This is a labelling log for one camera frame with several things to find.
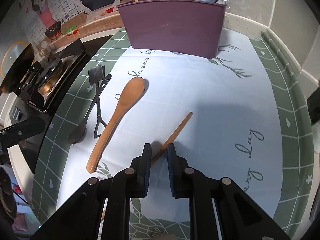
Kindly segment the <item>green white printed table mat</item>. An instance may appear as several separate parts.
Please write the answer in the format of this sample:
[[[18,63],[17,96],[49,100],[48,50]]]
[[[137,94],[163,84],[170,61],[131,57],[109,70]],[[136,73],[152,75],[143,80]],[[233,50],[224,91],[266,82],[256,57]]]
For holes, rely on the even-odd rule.
[[[214,179],[234,180],[293,238],[303,219],[313,179],[313,138],[306,100],[272,40],[223,30],[214,59],[130,46],[125,30],[92,57],[58,107],[40,150],[34,176],[34,214],[44,223],[91,174],[97,111],[76,144],[68,137],[95,95],[88,71],[112,75],[100,96],[109,121],[129,80],[142,77],[146,93],[120,121],[94,176],[106,179],[128,167],[146,143],[157,152],[189,112],[175,140],[188,163]]]

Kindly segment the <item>brown wooden spoon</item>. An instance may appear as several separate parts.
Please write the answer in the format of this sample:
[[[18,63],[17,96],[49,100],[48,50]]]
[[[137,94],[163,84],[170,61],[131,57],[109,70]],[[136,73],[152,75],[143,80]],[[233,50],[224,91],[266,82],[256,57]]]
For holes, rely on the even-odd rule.
[[[128,112],[129,109],[142,97],[144,90],[145,81],[142,77],[134,77],[126,84],[109,123],[96,142],[88,159],[86,166],[88,173],[92,174],[97,170],[102,153],[107,146],[108,141],[111,139],[116,126],[119,124],[121,118],[126,114],[126,112]]]

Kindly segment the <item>purple plastic utensil caddy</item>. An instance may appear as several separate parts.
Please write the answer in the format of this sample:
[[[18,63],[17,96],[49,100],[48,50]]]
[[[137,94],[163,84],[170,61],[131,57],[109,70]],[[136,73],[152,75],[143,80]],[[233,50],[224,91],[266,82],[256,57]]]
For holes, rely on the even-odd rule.
[[[118,5],[131,46],[215,58],[226,6],[197,0],[139,0]]]

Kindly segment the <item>black gas stove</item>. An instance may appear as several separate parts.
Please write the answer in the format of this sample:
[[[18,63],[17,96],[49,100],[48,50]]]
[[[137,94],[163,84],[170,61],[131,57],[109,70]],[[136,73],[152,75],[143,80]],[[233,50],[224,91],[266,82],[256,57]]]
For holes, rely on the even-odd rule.
[[[29,44],[3,79],[1,94],[14,93],[17,96],[9,112],[11,125],[34,117],[43,119],[46,124],[42,133],[17,144],[31,172],[35,172],[44,135],[54,114],[74,80],[97,51],[97,45],[77,39],[62,51],[50,53],[38,61],[33,46]],[[6,161],[11,161],[9,153],[1,155],[1,163]]]

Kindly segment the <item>black smiley-handle spoon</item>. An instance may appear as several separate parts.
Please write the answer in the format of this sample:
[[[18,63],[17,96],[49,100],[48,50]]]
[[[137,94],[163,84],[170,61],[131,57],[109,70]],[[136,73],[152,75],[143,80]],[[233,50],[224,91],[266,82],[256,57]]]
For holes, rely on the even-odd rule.
[[[90,104],[90,107],[84,117],[84,119],[82,120],[82,122],[80,122],[80,124],[72,131],[72,133],[69,135],[68,137],[68,143],[73,145],[76,144],[78,142],[80,142],[83,137],[86,134],[86,126],[87,126],[87,120],[88,117],[90,115],[90,112],[92,110],[92,108],[94,107],[96,101],[99,99],[100,94],[102,93],[104,87],[107,85],[107,83],[111,80],[112,75],[108,74],[102,81],[100,86],[97,86],[97,91],[95,93],[95,96]]]

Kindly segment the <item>black shovel-shaped spoon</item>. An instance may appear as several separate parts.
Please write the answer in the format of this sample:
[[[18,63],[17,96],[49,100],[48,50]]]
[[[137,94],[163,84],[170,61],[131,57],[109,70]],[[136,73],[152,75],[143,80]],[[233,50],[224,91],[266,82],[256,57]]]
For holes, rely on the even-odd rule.
[[[98,95],[98,98],[96,100],[97,124],[95,125],[94,134],[93,134],[94,139],[97,139],[98,137],[100,137],[100,135],[98,134],[99,125],[102,124],[104,127],[106,127],[106,123],[101,117],[100,98],[99,98],[101,89],[104,86],[103,84],[100,85],[100,81],[102,81],[105,77],[105,66],[102,66],[99,64],[91,68],[88,71],[88,77],[89,77],[89,84],[95,85],[95,93]]]

